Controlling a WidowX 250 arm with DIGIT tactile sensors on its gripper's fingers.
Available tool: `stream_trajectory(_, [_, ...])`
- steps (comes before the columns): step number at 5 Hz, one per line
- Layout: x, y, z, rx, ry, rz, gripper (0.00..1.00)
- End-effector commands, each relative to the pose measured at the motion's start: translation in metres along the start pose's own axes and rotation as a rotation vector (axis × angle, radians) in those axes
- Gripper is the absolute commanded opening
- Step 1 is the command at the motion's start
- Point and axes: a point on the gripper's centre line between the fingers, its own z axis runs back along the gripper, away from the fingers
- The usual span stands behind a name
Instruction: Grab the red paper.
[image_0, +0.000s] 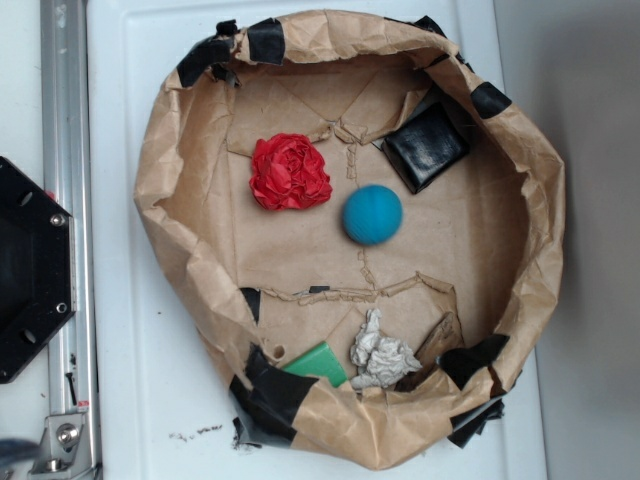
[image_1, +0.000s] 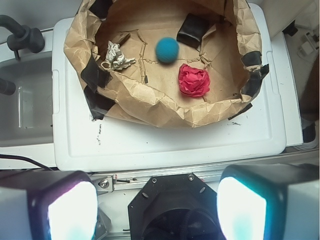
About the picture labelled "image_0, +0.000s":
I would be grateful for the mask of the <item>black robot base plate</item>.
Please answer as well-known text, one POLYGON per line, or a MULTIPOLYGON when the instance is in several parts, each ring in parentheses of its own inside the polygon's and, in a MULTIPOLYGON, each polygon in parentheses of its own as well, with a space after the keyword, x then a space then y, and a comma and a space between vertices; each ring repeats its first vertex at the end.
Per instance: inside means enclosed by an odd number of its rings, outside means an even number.
POLYGON ((74 313, 72 217, 1 159, 1 382, 13 382, 74 313))

